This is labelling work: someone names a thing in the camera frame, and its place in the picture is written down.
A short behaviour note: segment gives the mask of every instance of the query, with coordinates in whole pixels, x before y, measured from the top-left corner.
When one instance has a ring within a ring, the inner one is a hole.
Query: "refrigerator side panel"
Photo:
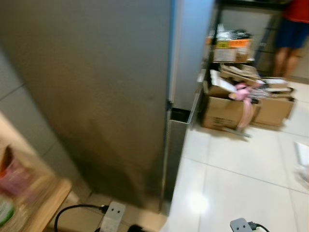
[[[214,1],[177,1],[170,85],[174,108],[192,108]]]
[[[10,0],[0,45],[94,191],[158,210],[170,0]]]

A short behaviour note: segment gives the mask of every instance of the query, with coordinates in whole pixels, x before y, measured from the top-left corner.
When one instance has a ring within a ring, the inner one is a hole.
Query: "power cord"
[[[69,209],[74,209],[74,208],[80,208],[80,207],[84,207],[84,208],[95,208],[101,211],[101,213],[106,214],[106,211],[108,210],[108,205],[102,205],[102,206],[96,206],[96,205],[92,205],[92,204],[78,204],[78,205],[72,205],[72,206],[68,206],[64,209],[62,209],[56,216],[55,218],[55,223],[54,223],[54,232],[58,232],[58,221],[60,218],[60,215],[64,212],[67,211]]]
[[[249,226],[251,227],[251,230],[253,230],[253,231],[255,231],[257,227],[261,227],[261,228],[263,228],[266,232],[269,232],[269,230],[268,230],[265,226],[263,226],[263,225],[261,225],[261,224],[254,223],[254,222],[252,222],[252,221],[251,221],[251,222],[248,222],[248,224],[249,224]]]

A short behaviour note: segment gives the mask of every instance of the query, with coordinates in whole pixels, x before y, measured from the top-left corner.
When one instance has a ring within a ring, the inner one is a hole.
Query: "box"
[[[262,81],[268,84],[269,88],[287,88],[288,87],[288,82],[283,78],[264,77]]]
[[[252,80],[261,80],[259,73],[256,68],[245,64],[220,64],[221,71],[231,72],[243,77],[247,77]]]
[[[217,41],[213,62],[246,63],[252,39]]]
[[[220,76],[225,78],[229,82],[237,81],[237,82],[245,82],[249,86],[254,86],[257,84],[257,80],[252,80],[248,77],[240,76],[235,73],[230,73],[224,70],[220,71]]]
[[[211,70],[211,84],[204,82],[203,86],[209,96],[217,98],[228,98],[230,93],[236,92],[235,86],[222,79],[216,70]]]
[[[234,89],[226,85],[218,74],[219,72],[211,70],[212,83],[210,85],[206,81],[203,83],[207,101],[202,126],[215,130],[222,130],[222,127],[235,129],[242,117],[243,102],[228,98]],[[290,95],[259,100],[258,104],[253,104],[251,125],[278,130],[284,120],[292,114],[294,103],[295,100]]]
[[[256,104],[253,104],[253,115],[256,114],[256,109]],[[242,101],[208,97],[202,126],[220,131],[223,127],[235,129],[242,118],[242,112]]]
[[[286,118],[292,114],[294,98],[265,98],[260,100],[256,116],[251,124],[259,127],[278,130]]]

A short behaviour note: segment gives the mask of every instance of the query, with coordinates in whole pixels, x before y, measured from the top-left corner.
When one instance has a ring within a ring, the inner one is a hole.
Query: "red shirt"
[[[309,0],[292,0],[284,17],[294,22],[309,23]]]

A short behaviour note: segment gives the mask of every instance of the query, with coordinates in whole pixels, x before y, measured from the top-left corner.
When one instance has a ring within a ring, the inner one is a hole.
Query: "open cardboard box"
[[[272,130],[280,129],[284,120],[290,118],[294,102],[294,98],[261,99],[251,124]]]
[[[220,64],[221,71],[231,72],[252,80],[260,80],[259,73],[256,68],[245,64]]]
[[[211,72],[211,78],[218,78],[217,71]],[[231,90],[224,88],[222,81],[212,81],[209,85],[204,82],[206,94],[206,111],[202,120],[202,126],[215,130],[223,127],[235,129],[240,122],[243,112],[243,102],[233,101],[228,95]],[[286,118],[289,118],[294,106],[294,98],[265,98],[253,104],[252,125],[262,128],[278,130]]]
[[[220,71],[220,76],[222,78],[224,78],[225,80],[227,80],[228,82],[244,82],[246,83],[247,85],[249,86],[254,86],[257,84],[257,80],[252,80],[248,77],[244,77],[244,76],[240,76],[240,75],[237,75],[235,73],[232,73],[232,72],[228,72],[228,71],[224,71],[224,70],[221,70]]]

